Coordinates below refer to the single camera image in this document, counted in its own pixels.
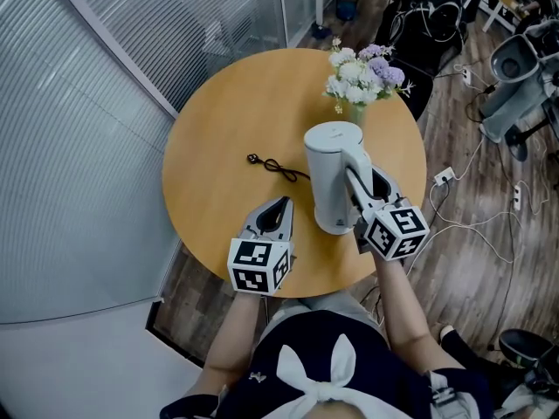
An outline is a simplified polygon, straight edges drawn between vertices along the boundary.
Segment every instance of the bouquet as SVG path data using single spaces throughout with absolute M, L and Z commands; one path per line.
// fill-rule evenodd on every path
M 410 95 L 411 82 L 402 87 L 404 72 L 390 66 L 387 57 L 393 47 L 371 44 L 358 55 L 351 48 L 341 48 L 341 40 L 334 38 L 329 57 L 335 74 L 328 77 L 327 96 L 336 99 L 335 111 L 342 113 L 342 101 L 365 107 L 376 100 L 388 99 L 393 93 Z

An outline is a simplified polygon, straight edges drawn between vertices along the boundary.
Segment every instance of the window blind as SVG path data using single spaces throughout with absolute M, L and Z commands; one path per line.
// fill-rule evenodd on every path
M 177 111 L 233 61 L 285 46 L 280 0 L 85 2 Z
M 0 323 L 158 295 L 172 122 L 65 0 L 0 0 Z

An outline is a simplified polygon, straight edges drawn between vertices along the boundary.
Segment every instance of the round wooden table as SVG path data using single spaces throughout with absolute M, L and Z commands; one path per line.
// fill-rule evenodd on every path
M 327 52 L 287 49 L 256 54 L 205 82 L 177 118 L 163 162 L 165 203 L 186 247 L 220 278 L 229 280 L 229 246 L 246 216 L 279 196 L 289 196 L 294 203 L 297 259 L 276 296 L 334 292 L 375 271 L 370 253 L 357 252 L 352 233 L 330 236 L 316 225 L 307 179 L 291 183 L 246 160 L 248 154 L 257 154 L 308 173 L 305 132 L 348 116 L 347 111 L 336 114 L 334 100 L 322 96 L 331 73 Z M 363 135 L 371 160 L 421 206 L 424 145 L 399 96 L 367 108 Z

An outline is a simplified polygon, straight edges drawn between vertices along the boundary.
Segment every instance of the white electric kettle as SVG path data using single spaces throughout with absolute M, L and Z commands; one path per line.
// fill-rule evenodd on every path
M 373 187 L 370 157 L 362 143 L 362 130 L 345 121 L 325 122 L 305 134 L 314 219 L 327 233 L 346 234 L 359 217 L 347 195 L 346 167 L 355 171 L 366 188 Z

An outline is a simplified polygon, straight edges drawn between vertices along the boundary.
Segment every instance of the wooden floor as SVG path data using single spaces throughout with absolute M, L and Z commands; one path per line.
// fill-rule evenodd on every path
M 384 6 L 388 0 L 360 0 L 359 16 L 354 23 L 337 21 L 331 11 L 325 23 L 334 34 L 342 38 L 345 46 L 358 48 L 374 38 Z M 471 64 L 473 70 L 487 83 L 493 83 L 488 58 L 493 49 L 508 34 L 498 24 L 488 33 L 481 31 L 487 20 L 479 13 L 469 28 L 470 38 L 462 55 L 453 64 Z M 301 47 L 329 48 L 329 42 L 316 41 L 306 36 Z M 452 65 L 441 74 L 453 72 Z M 485 88 L 474 78 L 474 85 Z M 465 107 L 477 91 L 466 88 L 460 76 L 435 79 L 430 103 L 418 121 L 427 153 L 428 182 L 423 204 L 425 217 L 430 220 L 433 209 L 428 193 L 431 178 L 452 166 L 461 175 L 480 143 L 478 125 L 467 119 Z M 478 97 L 471 116 L 477 117 L 477 108 L 485 96 Z M 542 118 L 534 113 L 528 124 Z M 545 151 L 558 149 L 548 128 L 529 141 L 529 157 L 524 163 L 512 159 L 505 146 L 484 141 L 473 158 L 468 173 L 459 182 L 453 181 L 448 199 L 441 209 L 442 216 L 454 222 L 469 224 L 487 220 L 509 210 L 512 189 L 501 171 L 499 150 L 504 167 L 513 182 L 523 179 L 530 187 L 535 208 L 547 197 L 544 184 L 557 181 L 559 169 L 552 163 L 543 163 Z M 445 188 L 434 189 L 433 198 L 438 205 Z M 450 228 L 435 237 L 411 270 L 410 279 L 419 301 L 426 311 L 430 325 L 453 324 L 464 339 L 478 353 L 498 360 L 500 354 L 487 351 L 487 345 L 496 344 L 500 330 L 520 327 L 557 340 L 559 326 L 559 198 L 555 191 L 541 212 L 533 215 L 528 205 L 528 192 L 522 187 L 522 206 L 518 214 L 521 230 L 513 221 L 514 268 L 495 256 L 482 236 L 462 228 Z M 512 260 L 508 215 L 499 216 L 491 223 L 478 227 L 498 253 Z M 433 234 L 448 227 L 440 219 L 435 222 Z M 406 268 L 411 264 L 409 259 Z M 374 276 L 367 277 L 351 287 L 361 300 L 375 285 Z M 364 302 L 371 311 L 377 301 L 374 291 Z M 188 251 L 177 260 L 164 291 L 165 302 L 155 318 L 155 329 L 171 341 L 203 360 L 209 345 L 231 303 L 234 292 L 229 283 L 214 277 L 204 269 Z M 270 300 L 273 312 L 279 301 Z M 382 302 L 379 309 L 382 315 Z M 264 326 L 264 316 L 260 328 Z

